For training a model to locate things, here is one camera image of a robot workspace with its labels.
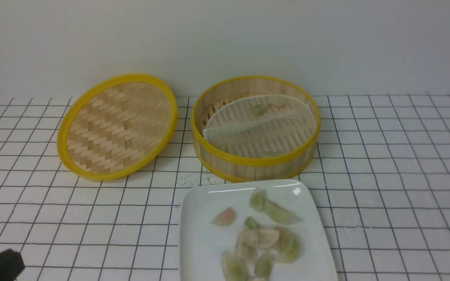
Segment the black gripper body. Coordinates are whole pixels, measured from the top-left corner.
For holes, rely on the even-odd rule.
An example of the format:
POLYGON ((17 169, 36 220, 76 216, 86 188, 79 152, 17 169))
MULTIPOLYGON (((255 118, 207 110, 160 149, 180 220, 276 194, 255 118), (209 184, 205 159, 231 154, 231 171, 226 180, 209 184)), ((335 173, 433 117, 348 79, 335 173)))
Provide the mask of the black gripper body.
POLYGON ((24 270, 21 253, 13 249, 0 252, 0 281, 15 281, 24 270))

